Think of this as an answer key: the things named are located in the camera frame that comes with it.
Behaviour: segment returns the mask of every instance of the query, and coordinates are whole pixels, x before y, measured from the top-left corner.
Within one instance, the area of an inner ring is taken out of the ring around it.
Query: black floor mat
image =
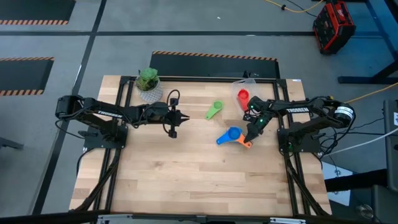
[[[65,25],[75,3],[75,0],[0,0],[0,24]]]
[[[258,74],[253,78],[280,78],[277,59],[269,57],[155,51],[150,67],[160,76],[242,78],[247,70]]]
[[[0,58],[0,96],[41,95],[53,57]]]

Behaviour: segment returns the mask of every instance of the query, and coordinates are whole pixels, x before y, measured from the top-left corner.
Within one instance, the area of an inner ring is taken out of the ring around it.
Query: potted plant
[[[140,90],[141,98],[148,103],[159,101],[163,95],[160,79],[157,76],[157,70],[154,68],[145,68],[139,72],[136,86]]]

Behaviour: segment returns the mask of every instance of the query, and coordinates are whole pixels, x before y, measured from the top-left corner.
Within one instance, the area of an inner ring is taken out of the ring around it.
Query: red toolbox
[[[335,54],[354,35],[356,26],[345,2],[327,0],[313,22],[321,54]]]

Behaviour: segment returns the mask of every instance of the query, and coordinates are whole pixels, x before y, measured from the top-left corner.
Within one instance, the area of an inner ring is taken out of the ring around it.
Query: yellow cable
[[[392,84],[392,85],[389,85],[389,86],[385,87],[384,89],[381,89],[381,90],[378,90],[378,91],[374,91],[374,92],[372,92],[372,93],[368,93],[368,94],[363,95],[363,96],[360,96],[360,97],[358,97],[358,98],[349,100],[349,101],[347,101],[346,103],[352,103],[352,102],[354,102],[354,101],[360,100],[360,99],[362,99],[362,98],[365,98],[365,97],[367,97],[367,96],[373,95],[373,94],[375,94],[375,93],[380,93],[381,91],[388,90],[388,89],[390,89],[391,87],[394,87],[394,86],[396,86],[396,85],[398,85],[398,82],[397,82],[397,83],[394,83],[394,84]]]
[[[267,1],[267,2],[269,2],[269,3],[273,3],[273,4],[276,5],[276,6],[282,7],[282,5],[280,5],[280,4],[276,3],[276,2],[273,2],[273,1],[271,1],[271,0],[264,0],[264,1]],[[302,13],[302,12],[307,12],[308,10],[310,10],[310,9],[312,9],[312,8],[314,8],[314,7],[316,7],[317,5],[321,4],[321,2],[323,2],[323,0],[319,1],[319,2],[316,3],[315,5],[309,7],[308,9],[305,9],[305,10],[302,10],[302,11],[296,11],[296,10],[293,10],[293,9],[289,9],[288,7],[285,7],[285,9],[288,10],[288,11],[290,11],[290,12]]]

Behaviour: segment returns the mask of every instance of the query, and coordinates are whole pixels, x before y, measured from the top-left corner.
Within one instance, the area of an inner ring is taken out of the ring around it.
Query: butcher block tabletop
[[[104,76],[98,100],[115,103],[120,78]],[[305,99],[300,80],[286,81],[290,100]],[[253,140],[250,149],[236,143],[217,146],[216,140],[230,126],[239,126],[246,134],[247,122],[242,120],[233,102],[231,84],[162,82],[162,87],[161,101],[166,101],[171,90],[180,91],[177,109],[190,116],[190,120],[176,127],[177,139],[168,137],[162,125],[142,125],[138,129],[129,125],[111,212],[292,215],[284,158],[278,152],[276,118],[270,121],[261,136]],[[261,99],[275,99],[272,84],[257,84],[257,88]],[[126,92],[127,85],[121,105],[124,105]],[[206,120],[205,114],[216,100],[222,101],[224,108]],[[130,105],[145,103],[134,87]],[[293,118],[301,122],[309,120],[308,114],[295,114]],[[95,149],[82,159],[71,209],[79,206],[97,184],[103,156],[104,149]],[[309,153],[300,156],[307,188],[322,208],[331,213],[319,161]],[[100,208],[104,208],[107,192],[106,185]],[[295,192],[298,209],[303,213],[297,186]]]

